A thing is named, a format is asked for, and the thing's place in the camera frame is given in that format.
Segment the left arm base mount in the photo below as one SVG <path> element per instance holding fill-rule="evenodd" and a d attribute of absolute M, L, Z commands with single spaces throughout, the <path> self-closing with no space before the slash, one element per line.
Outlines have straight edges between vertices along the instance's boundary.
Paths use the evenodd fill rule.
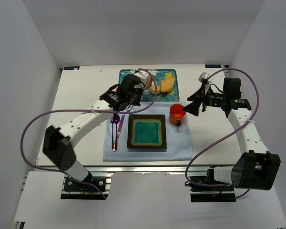
<path fill-rule="evenodd" d="M 113 173 L 92 173 L 91 183 L 95 185 L 105 197 L 108 197 L 110 191 L 112 175 Z M 104 200 L 104 197 L 95 187 L 79 184 L 69 176 L 65 176 L 61 190 L 61 199 Z"/>

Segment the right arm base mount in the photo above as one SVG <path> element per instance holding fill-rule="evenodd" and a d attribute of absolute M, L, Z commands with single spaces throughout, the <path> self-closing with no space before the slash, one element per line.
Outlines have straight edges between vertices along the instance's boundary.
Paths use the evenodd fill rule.
<path fill-rule="evenodd" d="M 223 184 L 223 182 L 218 182 L 214 180 L 213 169 L 208 169 L 206 175 L 189 176 L 189 178 L 192 182 L 204 185 Z M 192 203 L 236 202 L 233 186 L 204 187 L 194 185 L 189 181 L 185 181 L 184 185 L 190 188 L 190 197 Z"/>

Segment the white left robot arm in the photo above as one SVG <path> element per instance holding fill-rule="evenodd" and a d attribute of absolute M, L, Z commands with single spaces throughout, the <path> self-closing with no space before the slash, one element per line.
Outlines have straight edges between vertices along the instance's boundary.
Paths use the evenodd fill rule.
<path fill-rule="evenodd" d="M 143 91 L 150 82 L 151 77 L 143 71 L 128 74 L 121 84 L 103 93 L 89 112 L 81 113 L 60 127 L 49 126 L 45 132 L 43 153 L 61 172 L 88 183 L 92 176 L 77 160 L 73 148 L 95 127 L 113 117 L 113 111 L 124 111 L 131 104 L 139 106 Z"/>

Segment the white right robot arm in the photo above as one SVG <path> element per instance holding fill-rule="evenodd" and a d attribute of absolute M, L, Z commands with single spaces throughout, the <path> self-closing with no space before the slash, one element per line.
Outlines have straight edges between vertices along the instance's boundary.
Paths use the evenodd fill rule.
<path fill-rule="evenodd" d="M 202 80 L 201 87 L 188 97 L 183 111 L 198 116 L 208 106 L 221 108 L 235 130 L 241 157 L 232 167 L 215 166 L 208 169 L 205 186 L 229 184 L 235 188 L 270 190 L 281 160 L 264 145 L 250 117 L 251 105 L 241 98 L 241 79 L 225 78 L 221 93 L 211 89 L 211 83 Z"/>

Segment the brown bread slice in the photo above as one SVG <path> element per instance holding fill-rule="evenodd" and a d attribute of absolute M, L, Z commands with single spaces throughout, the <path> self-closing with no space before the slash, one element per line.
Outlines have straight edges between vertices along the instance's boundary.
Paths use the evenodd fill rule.
<path fill-rule="evenodd" d="M 145 90 L 148 90 L 153 84 L 153 78 L 151 76 L 148 76 L 146 78 L 146 84 L 145 84 Z"/>

